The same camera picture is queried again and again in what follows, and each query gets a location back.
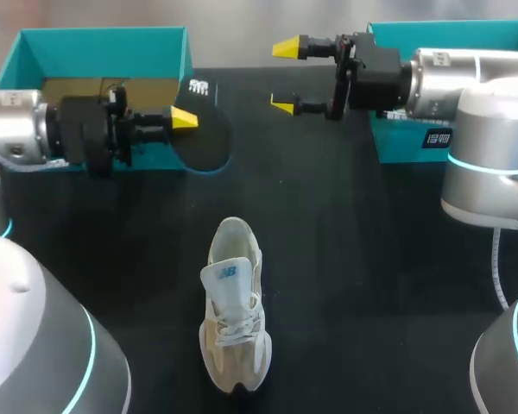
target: sneaker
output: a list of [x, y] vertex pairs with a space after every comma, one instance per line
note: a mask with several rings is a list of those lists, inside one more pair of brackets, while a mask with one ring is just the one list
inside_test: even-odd
[[199, 345], [215, 385], [232, 392], [236, 384], [256, 390], [267, 375], [272, 353], [261, 303], [262, 254], [250, 226], [229, 217], [213, 237], [205, 288], [205, 321]]

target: cable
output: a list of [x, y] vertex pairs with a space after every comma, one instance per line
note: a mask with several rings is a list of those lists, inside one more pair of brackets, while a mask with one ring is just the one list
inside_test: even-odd
[[501, 239], [501, 229], [493, 229], [493, 247], [491, 250], [491, 273], [493, 275], [493, 286], [495, 287], [495, 293], [499, 304], [505, 311], [509, 308], [509, 302], [504, 296], [501, 288], [501, 279], [499, 278], [499, 240]]
[[17, 164], [11, 162], [6, 157], [0, 154], [0, 165], [17, 173], [36, 173], [39, 171], [46, 171], [55, 168], [65, 168], [69, 166], [69, 163], [65, 160], [52, 160], [47, 162], [46, 164], [40, 164], [35, 166], [18, 166]]

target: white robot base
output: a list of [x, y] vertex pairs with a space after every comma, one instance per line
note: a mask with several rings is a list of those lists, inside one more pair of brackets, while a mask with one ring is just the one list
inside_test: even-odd
[[0, 414], [126, 414], [129, 364], [31, 254], [0, 237]]

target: robotic arm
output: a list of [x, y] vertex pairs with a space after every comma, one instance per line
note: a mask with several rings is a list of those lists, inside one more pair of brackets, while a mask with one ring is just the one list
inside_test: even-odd
[[114, 160], [132, 165], [136, 144], [168, 144], [173, 133], [197, 127], [194, 114], [174, 106], [133, 112], [122, 86], [108, 98], [64, 97], [57, 107], [37, 90], [0, 91], [0, 163], [20, 172], [84, 164], [91, 176], [107, 177]]
[[379, 47], [372, 33], [335, 41], [297, 36], [273, 47], [277, 57], [335, 59], [330, 103], [273, 94], [292, 115], [339, 120], [350, 109], [403, 108], [411, 118], [455, 120], [441, 203], [452, 217], [484, 227], [518, 229], [518, 52]]

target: black table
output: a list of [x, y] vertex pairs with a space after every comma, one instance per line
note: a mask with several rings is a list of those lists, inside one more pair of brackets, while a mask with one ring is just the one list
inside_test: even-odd
[[[295, 119], [274, 88], [329, 97], [332, 68], [210, 70], [231, 119], [216, 175], [4, 175], [24, 246], [115, 336], [134, 381], [131, 413], [474, 413], [468, 367], [499, 313], [491, 230], [439, 205], [445, 165], [378, 163], [368, 118]], [[240, 216], [264, 254], [268, 378], [226, 397], [199, 352], [199, 271], [219, 222]], [[501, 271], [518, 298], [518, 233]]]

